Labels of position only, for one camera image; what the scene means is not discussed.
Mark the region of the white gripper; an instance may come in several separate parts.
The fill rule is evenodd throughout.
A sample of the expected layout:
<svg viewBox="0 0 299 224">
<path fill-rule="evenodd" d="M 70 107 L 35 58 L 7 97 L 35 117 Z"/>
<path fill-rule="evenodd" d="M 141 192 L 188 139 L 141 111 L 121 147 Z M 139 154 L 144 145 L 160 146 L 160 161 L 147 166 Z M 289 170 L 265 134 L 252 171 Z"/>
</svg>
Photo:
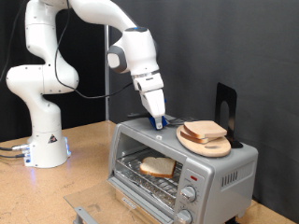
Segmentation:
<svg viewBox="0 0 299 224">
<path fill-rule="evenodd" d="M 141 91 L 140 98 L 142 105 L 155 118 L 155 128 L 163 128 L 163 118 L 165 113 L 164 92 L 162 89 L 154 91 Z"/>
</svg>

